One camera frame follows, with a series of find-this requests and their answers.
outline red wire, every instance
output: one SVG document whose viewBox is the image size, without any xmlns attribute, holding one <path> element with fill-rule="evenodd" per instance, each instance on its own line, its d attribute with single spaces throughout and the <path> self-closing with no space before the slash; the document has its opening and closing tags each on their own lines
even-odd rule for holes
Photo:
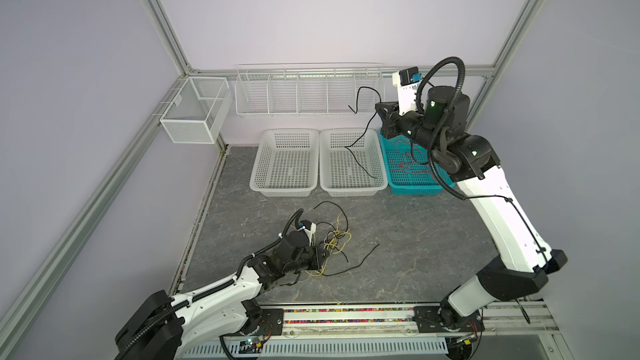
<svg viewBox="0 0 640 360">
<path fill-rule="evenodd" d="M 400 142 L 402 142 L 404 144 L 407 144 L 407 145 L 411 145 L 411 143 L 408 140 L 403 140 L 403 139 L 398 139 L 398 140 L 396 140 L 394 142 L 394 148 L 396 149 L 396 152 L 399 155 L 403 155 L 404 157 L 400 161 L 399 165 L 396 164 L 394 159 L 390 159 L 389 163 L 393 164 L 393 165 L 395 165 L 397 167 L 396 170 L 391 170 L 391 172 L 393 172 L 393 171 L 402 171 L 405 174 L 424 174 L 424 173 L 427 173 L 431 177 L 431 179 L 435 181 L 436 179 L 435 179 L 434 175 L 429 170 L 427 170 L 427 169 L 418 170 L 418 169 L 412 169 L 411 168 L 412 165 L 423 165 L 423 164 L 418 164 L 418 163 L 413 161 L 412 156 L 411 156 L 410 148 L 405 152 L 400 151 L 400 149 L 398 149 L 398 143 L 400 143 Z M 426 155 L 420 150 L 420 148 L 418 148 L 418 151 L 420 151 L 420 154 L 422 155 L 422 157 L 426 158 Z"/>
</svg>

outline metal bracket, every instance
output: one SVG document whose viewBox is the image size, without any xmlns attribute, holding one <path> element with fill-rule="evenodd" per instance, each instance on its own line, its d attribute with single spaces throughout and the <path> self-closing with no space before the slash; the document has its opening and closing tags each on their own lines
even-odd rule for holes
<svg viewBox="0 0 640 360">
<path fill-rule="evenodd" d="M 282 335 L 282 326 L 284 324 L 284 309 L 263 309 L 260 316 L 260 324 L 258 331 L 252 335 L 271 336 Z M 230 334 L 231 336 L 245 336 L 240 332 Z"/>
<path fill-rule="evenodd" d="M 438 310 L 440 306 L 416 306 L 413 308 L 413 312 L 417 317 L 424 319 L 424 321 L 417 320 L 415 323 L 418 324 L 418 332 L 421 334 L 430 333 L 430 332 L 451 332 L 443 328 L 440 325 Z M 473 326 L 471 326 L 471 322 L 468 322 L 465 326 L 460 328 L 459 331 L 456 332 L 483 332 L 484 331 L 484 323 L 483 319 L 480 316 L 480 312 L 476 310 L 475 313 L 471 314 L 467 319 L 473 320 Z"/>
</svg>

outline white wire shelf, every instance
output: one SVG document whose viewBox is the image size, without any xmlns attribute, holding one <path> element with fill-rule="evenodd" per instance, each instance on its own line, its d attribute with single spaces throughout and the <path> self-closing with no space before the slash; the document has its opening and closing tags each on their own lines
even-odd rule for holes
<svg viewBox="0 0 640 360">
<path fill-rule="evenodd" d="M 160 117 L 174 143 L 214 144 L 232 97 L 226 78 L 188 77 Z"/>
<path fill-rule="evenodd" d="M 272 66 L 282 68 L 281 64 Z M 377 90 L 384 101 L 381 64 L 341 66 L 298 64 L 277 73 L 268 72 L 265 64 L 238 66 L 236 113 L 243 117 L 353 114 L 361 87 Z M 358 112 L 374 112 L 377 102 L 375 92 L 362 89 Z"/>
</svg>

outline metal mounting plate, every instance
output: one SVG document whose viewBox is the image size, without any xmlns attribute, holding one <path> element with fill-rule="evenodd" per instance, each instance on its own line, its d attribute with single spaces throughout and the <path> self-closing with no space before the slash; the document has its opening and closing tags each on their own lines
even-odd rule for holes
<svg viewBox="0 0 640 360">
<path fill-rule="evenodd" d="M 439 306 L 416 306 L 413 308 L 415 315 L 425 320 L 430 320 L 432 322 L 427 321 L 416 321 L 418 324 L 418 332 L 420 333 L 428 333 L 428 332 L 450 332 L 440 326 L 438 322 L 438 309 Z M 476 329 L 471 326 L 471 322 L 467 323 L 464 327 L 460 328 L 457 332 L 482 332 L 484 331 L 484 323 L 482 317 L 480 317 L 480 312 L 476 311 L 471 314 L 468 319 L 473 320 L 475 323 Z"/>
</svg>

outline wire basket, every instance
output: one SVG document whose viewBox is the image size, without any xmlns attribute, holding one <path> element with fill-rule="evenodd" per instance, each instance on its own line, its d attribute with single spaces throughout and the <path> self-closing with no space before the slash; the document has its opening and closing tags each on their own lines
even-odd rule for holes
<svg viewBox="0 0 640 360">
<path fill-rule="evenodd" d="M 394 195 L 435 195 L 442 187 L 433 178 L 428 165 L 418 164 L 411 157 L 411 145 L 407 138 L 398 136 L 385 139 L 379 134 L 382 154 L 385 159 L 385 168 L 389 180 L 391 193 Z M 413 146 L 413 154 L 416 160 L 425 162 L 427 150 L 421 146 Z M 438 173 L 450 187 L 455 187 L 455 182 L 436 164 Z"/>
<path fill-rule="evenodd" d="M 309 196 L 318 182 L 318 131 L 262 134 L 249 187 L 265 196 Z"/>
<path fill-rule="evenodd" d="M 380 66 L 279 72 L 247 69 L 239 72 L 236 81 L 236 113 L 244 117 L 352 114 L 349 106 L 356 108 L 356 95 L 363 86 L 377 90 L 384 101 Z M 358 112 L 374 112 L 378 95 L 364 89 L 361 96 Z"/>
<path fill-rule="evenodd" d="M 216 143 L 233 98 L 226 78 L 188 77 L 160 117 L 175 143 Z"/>
<path fill-rule="evenodd" d="M 372 196 L 387 187 L 384 159 L 376 132 L 364 128 L 320 133 L 320 186 L 329 196 Z"/>
</svg>

